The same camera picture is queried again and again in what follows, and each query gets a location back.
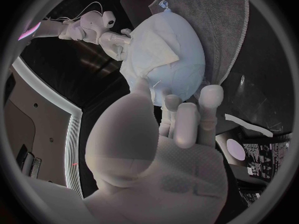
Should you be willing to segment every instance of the pink light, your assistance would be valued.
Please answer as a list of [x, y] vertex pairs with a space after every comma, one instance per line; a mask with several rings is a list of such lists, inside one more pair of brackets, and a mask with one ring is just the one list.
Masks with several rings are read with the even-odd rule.
[[25, 38], [25, 37], [27, 37], [27, 36], [29, 36], [29, 35], [31, 35], [31, 34], [33, 34], [33, 33], [39, 28], [39, 26], [40, 26], [40, 22], [39, 22], [35, 27], [33, 27], [32, 29], [29, 29], [29, 30], [27, 30], [26, 32], [24, 32], [24, 33], [19, 37], [18, 41], [20, 41], [21, 39], [23, 39], [23, 38]]

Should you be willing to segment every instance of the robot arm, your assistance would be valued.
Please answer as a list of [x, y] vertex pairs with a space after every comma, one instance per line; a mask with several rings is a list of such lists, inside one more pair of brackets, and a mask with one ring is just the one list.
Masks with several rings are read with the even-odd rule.
[[63, 22], [44, 20], [32, 38], [58, 36], [64, 40], [85, 41], [101, 45], [104, 51], [117, 61], [124, 60], [124, 45], [131, 39], [129, 29], [123, 29], [122, 34], [110, 32], [115, 17], [111, 11], [106, 11], [103, 16], [98, 12], [88, 12], [80, 20], [66, 20]]

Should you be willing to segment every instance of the circular light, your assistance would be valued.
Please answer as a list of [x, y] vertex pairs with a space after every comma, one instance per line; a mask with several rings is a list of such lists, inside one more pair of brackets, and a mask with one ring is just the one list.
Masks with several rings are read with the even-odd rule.
[[229, 153], [238, 160], [245, 160], [245, 151], [244, 148], [235, 140], [228, 139], [226, 141], [227, 150]]

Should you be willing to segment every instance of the white wire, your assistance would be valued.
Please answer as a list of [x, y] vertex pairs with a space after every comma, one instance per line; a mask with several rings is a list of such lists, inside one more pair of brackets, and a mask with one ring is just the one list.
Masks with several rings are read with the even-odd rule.
[[[102, 13], [100, 13], [99, 11], [95, 11], [95, 12], [97, 12], [97, 13], [99, 13], [101, 16], [103, 15], [103, 7], [102, 7], [102, 5], [98, 2], [98, 1], [93, 1], [92, 3], [90, 3], [89, 5], [87, 5], [83, 10], [82, 10], [82, 12], [84, 12], [85, 10], [86, 10], [86, 8], [88, 8], [91, 4], [94, 4], [94, 3], [97, 3], [97, 4], [99, 4], [100, 6], [101, 6], [101, 12]], [[83, 15], [81, 15], [82, 14], [82, 12], [80, 12], [75, 18], [73, 18], [73, 19], [70, 19], [70, 18], [68, 18], [68, 17], [66, 17], [66, 16], [62, 16], [62, 17], [59, 17], [59, 18], [57, 18], [57, 19], [51, 19], [51, 18], [47, 18], [47, 17], [45, 17], [46, 19], [48, 19], [48, 20], [52, 20], [52, 21], [58, 21], [58, 20], [69, 20], [69, 21], [73, 21], [73, 20], [76, 20], [76, 19], [79, 19], [80, 17], [82, 17]]]

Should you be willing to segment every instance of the white cable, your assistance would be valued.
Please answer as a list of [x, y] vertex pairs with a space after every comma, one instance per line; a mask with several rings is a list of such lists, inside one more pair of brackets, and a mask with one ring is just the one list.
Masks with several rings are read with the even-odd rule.
[[[86, 8], [88, 8], [91, 4], [94, 4], [94, 3], [97, 3], [97, 4], [99, 4], [100, 6], [101, 6], [101, 12], [102, 13], [100, 13], [99, 11], [95, 11], [95, 12], [97, 12], [97, 13], [99, 13], [101, 16], [103, 15], [103, 7], [102, 7], [102, 5], [98, 2], [98, 1], [93, 1], [92, 3], [90, 3], [89, 5], [87, 5], [83, 10], [82, 10], [82, 12], [84, 12], [85, 10], [86, 10]], [[82, 17], [83, 15], [81, 15], [82, 14], [82, 12], [80, 12], [75, 18], [73, 18], [73, 19], [70, 19], [70, 18], [68, 18], [68, 17], [66, 17], [66, 16], [62, 16], [62, 17], [59, 17], [59, 18], [57, 18], [57, 19], [51, 19], [51, 18], [47, 18], [47, 17], [45, 17], [46, 19], [48, 19], [48, 20], [52, 20], [52, 21], [58, 21], [58, 20], [69, 20], [69, 21], [73, 21], [73, 20], [76, 20], [76, 19], [79, 19], [80, 17]]]

